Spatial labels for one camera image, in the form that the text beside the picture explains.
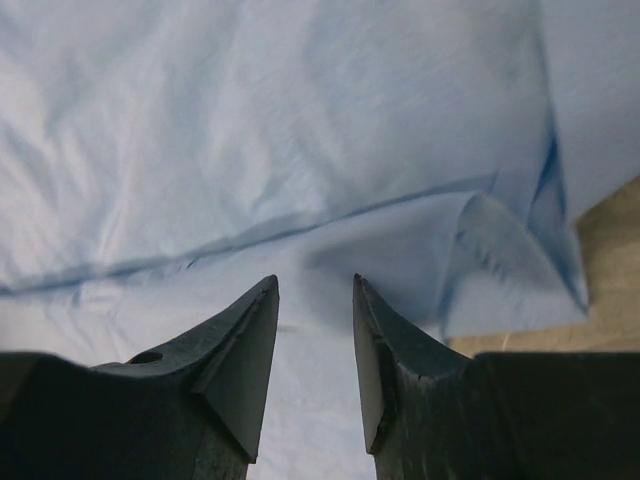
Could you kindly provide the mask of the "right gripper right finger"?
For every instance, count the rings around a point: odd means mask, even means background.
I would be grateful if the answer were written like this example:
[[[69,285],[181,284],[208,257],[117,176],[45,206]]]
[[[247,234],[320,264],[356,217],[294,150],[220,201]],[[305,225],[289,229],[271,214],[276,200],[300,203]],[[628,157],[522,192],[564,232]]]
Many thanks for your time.
[[[367,452],[380,479],[635,479],[635,352],[468,358],[364,278],[353,331]]]

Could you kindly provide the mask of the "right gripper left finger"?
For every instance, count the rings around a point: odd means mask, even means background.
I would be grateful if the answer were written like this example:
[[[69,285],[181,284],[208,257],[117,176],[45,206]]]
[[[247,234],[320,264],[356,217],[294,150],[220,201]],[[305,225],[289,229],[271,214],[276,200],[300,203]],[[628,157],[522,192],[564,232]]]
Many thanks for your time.
[[[268,276],[125,363],[1,357],[5,479],[243,479],[257,459],[279,307]]]

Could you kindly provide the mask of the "light blue long sleeve shirt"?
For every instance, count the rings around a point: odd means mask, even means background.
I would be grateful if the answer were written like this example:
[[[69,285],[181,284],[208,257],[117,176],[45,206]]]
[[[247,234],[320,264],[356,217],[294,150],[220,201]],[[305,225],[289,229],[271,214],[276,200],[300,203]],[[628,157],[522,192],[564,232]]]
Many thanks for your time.
[[[1,347],[126,361],[276,275],[255,479],[371,479],[365,277],[439,340],[585,319],[635,1],[5,1]]]

